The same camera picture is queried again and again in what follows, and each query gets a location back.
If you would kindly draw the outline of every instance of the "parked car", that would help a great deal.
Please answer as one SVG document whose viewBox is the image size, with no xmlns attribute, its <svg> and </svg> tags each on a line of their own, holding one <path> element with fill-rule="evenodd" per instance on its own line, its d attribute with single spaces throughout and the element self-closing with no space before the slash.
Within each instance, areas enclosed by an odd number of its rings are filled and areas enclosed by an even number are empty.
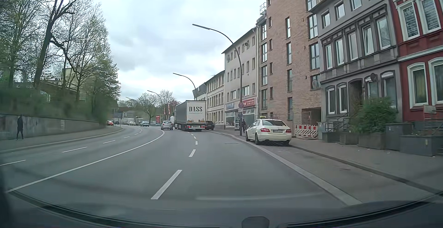
<svg viewBox="0 0 443 228">
<path fill-rule="evenodd" d="M 289 145 L 292 139 L 291 129 L 277 119 L 258 119 L 246 130 L 246 140 L 253 140 L 255 144 L 263 141 L 283 142 Z"/>
<path fill-rule="evenodd" d="M 206 121 L 206 128 L 205 130 L 214 130 L 215 124 L 213 121 Z"/>
<path fill-rule="evenodd" d="M 174 125 L 171 121 L 163 121 L 162 126 L 160 127 L 161 130 L 173 130 Z"/>
</svg>

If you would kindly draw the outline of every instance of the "construction barrier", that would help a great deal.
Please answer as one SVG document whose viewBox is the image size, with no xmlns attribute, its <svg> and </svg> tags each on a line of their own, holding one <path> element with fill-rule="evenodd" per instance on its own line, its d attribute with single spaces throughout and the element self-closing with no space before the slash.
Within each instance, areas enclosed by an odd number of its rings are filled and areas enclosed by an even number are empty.
<svg viewBox="0 0 443 228">
<path fill-rule="evenodd" d="M 318 136 L 318 127 L 315 125 L 294 125 L 294 135 L 297 138 L 311 137 L 316 138 Z"/>
</svg>

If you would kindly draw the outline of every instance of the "silver car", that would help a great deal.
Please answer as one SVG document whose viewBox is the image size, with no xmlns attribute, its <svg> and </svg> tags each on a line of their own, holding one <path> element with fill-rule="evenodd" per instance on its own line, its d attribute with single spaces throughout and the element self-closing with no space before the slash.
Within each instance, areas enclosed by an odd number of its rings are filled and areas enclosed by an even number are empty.
<svg viewBox="0 0 443 228">
<path fill-rule="evenodd" d="M 161 130 L 173 130 L 174 125 L 171 121 L 163 121 L 162 126 L 160 126 Z"/>
</svg>

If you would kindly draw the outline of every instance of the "sidewalk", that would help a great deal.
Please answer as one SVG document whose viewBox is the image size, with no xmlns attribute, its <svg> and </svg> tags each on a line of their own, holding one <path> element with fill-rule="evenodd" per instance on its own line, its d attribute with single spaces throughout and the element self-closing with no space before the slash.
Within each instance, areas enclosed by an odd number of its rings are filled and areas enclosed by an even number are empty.
<svg viewBox="0 0 443 228">
<path fill-rule="evenodd" d="M 240 136 L 238 131 L 214 131 Z M 291 140 L 290 145 L 428 192 L 440 193 L 443 191 L 442 156 L 427 157 L 398 151 L 368 149 L 357 145 L 341 145 L 296 138 Z"/>
<path fill-rule="evenodd" d="M 25 133 L 25 140 L 21 140 L 21 136 L 19 135 L 19 140 L 1 140 L 0 141 L 0 154 L 1 153 L 7 153 L 12 151 L 18 151 L 27 149 L 29 147 L 36 147 L 36 146 L 49 146 L 54 144 L 60 144 L 64 143 L 66 141 L 71 141 L 75 139 L 87 139 L 90 137 L 95 136 L 102 136 L 102 135 L 109 135 L 113 133 L 117 133 L 119 131 L 123 130 L 120 127 L 117 126 L 106 126 L 104 128 L 96 129 L 96 130 L 88 130 L 83 132 L 76 132 L 76 133 L 67 133 L 67 134 L 60 134 L 60 135 L 45 135 L 45 136 L 36 136 L 36 137 L 30 137 L 26 138 Z"/>
</svg>

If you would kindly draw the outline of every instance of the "rear window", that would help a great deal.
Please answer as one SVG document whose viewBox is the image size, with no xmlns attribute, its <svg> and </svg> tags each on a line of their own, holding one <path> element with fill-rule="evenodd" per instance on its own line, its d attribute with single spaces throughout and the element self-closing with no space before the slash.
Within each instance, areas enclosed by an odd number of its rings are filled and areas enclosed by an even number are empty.
<svg viewBox="0 0 443 228">
<path fill-rule="evenodd" d="M 262 120 L 263 125 L 266 126 L 286 126 L 283 121 L 280 120 Z"/>
</svg>

